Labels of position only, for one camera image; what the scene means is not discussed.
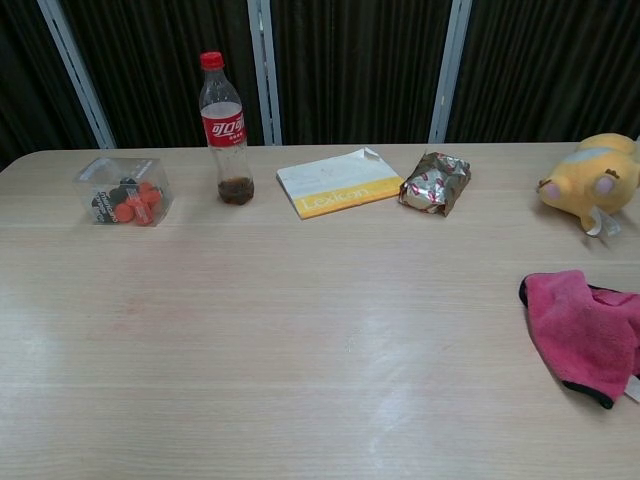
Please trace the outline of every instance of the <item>dark curtain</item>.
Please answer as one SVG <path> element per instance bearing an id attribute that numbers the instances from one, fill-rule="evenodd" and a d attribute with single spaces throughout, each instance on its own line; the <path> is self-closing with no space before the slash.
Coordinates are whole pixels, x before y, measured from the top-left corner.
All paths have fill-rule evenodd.
<path id="1" fill-rule="evenodd" d="M 640 133 L 640 2 L 474 0 L 448 142 Z"/>
<path id="2" fill-rule="evenodd" d="M 451 0 L 272 0 L 283 140 L 426 142 Z"/>
<path id="3" fill-rule="evenodd" d="M 247 2 L 61 0 L 118 147 L 206 145 L 199 55 L 220 50 L 262 144 Z"/>
<path id="4" fill-rule="evenodd" d="M 36 0 L 0 0 L 0 170 L 27 153 L 95 148 Z"/>

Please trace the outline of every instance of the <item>crumpled packaging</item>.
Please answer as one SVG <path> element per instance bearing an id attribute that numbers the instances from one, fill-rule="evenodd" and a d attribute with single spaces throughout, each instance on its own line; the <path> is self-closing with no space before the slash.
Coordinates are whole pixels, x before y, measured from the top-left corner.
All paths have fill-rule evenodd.
<path id="1" fill-rule="evenodd" d="M 444 153 L 426 153 L 400 186 L 398 200 L 404 205 L 445 217 L 471 179 L 468 162 Z"/>

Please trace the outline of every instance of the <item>clear plastic box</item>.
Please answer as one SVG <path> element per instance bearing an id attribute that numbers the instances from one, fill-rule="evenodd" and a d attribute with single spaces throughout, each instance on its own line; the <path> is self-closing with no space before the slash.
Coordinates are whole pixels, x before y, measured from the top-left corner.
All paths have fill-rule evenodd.
<path id="1" fill-rule="evenodd" d="M 96 158 L 73 183 L 82 205 L 98 224 L 155 226 L 173 201 L 156 158 Z"/>

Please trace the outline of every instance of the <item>plastic bottle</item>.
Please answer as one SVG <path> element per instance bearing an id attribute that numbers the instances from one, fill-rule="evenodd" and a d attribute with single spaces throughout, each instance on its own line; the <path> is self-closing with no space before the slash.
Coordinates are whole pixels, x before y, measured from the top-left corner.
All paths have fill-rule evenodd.
<path id="1" fill-rule="evenodd" d="M 224 75 L 220 52 L 200 55 L 204 86 L 200 115 L 209 150 L 218 166 L 218 194 L 226 203 L 243 205 L 253 198 L 253 176 L 247 164 L 247 131 L 242 102 Z"/>

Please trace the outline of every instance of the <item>stuffed animal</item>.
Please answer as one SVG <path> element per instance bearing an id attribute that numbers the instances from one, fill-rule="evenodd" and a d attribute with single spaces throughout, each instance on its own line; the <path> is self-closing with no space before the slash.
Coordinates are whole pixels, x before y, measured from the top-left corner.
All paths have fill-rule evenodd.
<path id="1" fill-rule="evenodd" d="M 640 163 L 633 140 L 616 133 L 589 137 L 538 183 L 544 203 L 580 218 L 588 235 L 600 233 L 604 223 L 612 235 L 620 228 L 609 215 L 631 199 L 640 186 Z"/>

